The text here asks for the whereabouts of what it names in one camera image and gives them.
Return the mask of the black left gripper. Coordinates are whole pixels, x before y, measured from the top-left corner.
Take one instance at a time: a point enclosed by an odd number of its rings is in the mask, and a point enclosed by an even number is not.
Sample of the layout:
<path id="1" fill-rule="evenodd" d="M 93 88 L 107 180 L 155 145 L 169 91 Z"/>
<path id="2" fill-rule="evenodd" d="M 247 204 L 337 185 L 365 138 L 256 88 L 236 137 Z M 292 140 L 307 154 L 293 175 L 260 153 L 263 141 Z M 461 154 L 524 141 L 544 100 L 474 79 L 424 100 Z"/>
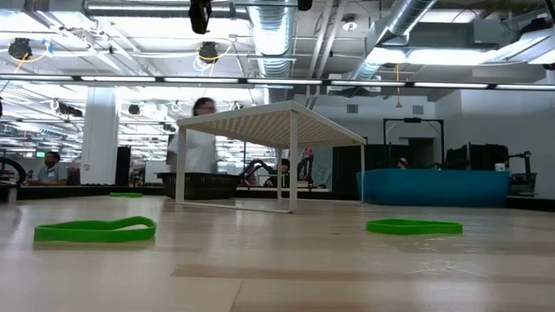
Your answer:
<path id="1" fill-rule="evenodd" d="M 211 0 L 191 0 L 188 16 L 194 33 L 204 35 L 212 14 Z"/>

